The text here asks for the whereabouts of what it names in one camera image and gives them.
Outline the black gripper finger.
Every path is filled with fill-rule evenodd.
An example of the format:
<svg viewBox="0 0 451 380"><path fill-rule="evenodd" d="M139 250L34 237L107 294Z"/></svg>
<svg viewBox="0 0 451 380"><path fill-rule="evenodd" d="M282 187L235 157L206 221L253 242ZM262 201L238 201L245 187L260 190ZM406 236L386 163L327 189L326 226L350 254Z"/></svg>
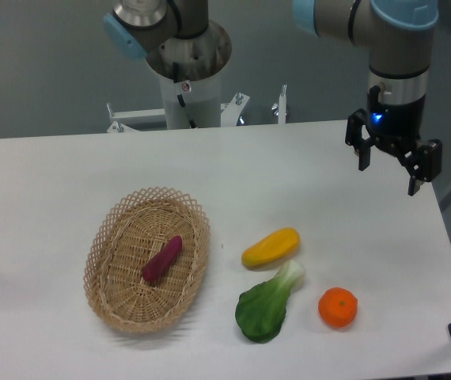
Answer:
<svg viewBox="0 0 451 380"><path fill-rule="evenodd" d="M345 134L345 143L354 148L354 153L358 157L360 171L364 171L370 166L371 147L374 145L371 137L367 139L362 137L362 129L366 126L366 117L366 111L362 108L349 115Z"/></svg>
<svg viewBox="0 0 451 380"><path fill-rule="evenodd" d="M409 175L407 194L414 196L424 183L430 183L441 173L442 141L416 140L411 147L398 149L396 158Z"/></svg>

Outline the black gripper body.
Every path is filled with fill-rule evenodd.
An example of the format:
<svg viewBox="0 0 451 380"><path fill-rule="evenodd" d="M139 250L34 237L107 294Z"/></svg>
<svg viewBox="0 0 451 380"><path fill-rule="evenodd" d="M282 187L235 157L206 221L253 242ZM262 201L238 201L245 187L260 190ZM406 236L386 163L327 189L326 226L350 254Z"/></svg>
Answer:
<svg viewBox="0 0 451 380"><path fill-rule="evenodd" d="M426 96L408 104L380 101L381 87L372 86L367 95L366 130L379 150L390 155L405 155L415 149Z"/></svg>

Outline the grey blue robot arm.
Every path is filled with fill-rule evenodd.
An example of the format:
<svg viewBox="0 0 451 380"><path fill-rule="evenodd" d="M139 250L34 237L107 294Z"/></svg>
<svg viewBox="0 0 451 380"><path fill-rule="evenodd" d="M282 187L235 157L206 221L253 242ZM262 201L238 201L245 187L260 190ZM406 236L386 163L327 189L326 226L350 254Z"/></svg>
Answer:
<svg viewBox="0 0 451 380"><path fill-rule="evenodd" d="M398 159L409 175L408 194L442 169L442 143L422 141L420 126L434 29L435 1L295 1L298 27L346 40L370 54L367 106L347 120L345 142L370 164L372 147ZM209 18L205 1L116 1L104 16L114 44L143 59L166 80L165 115L171 129L215 127L220 103L196 89L229 61L226 31Z"/></svg>

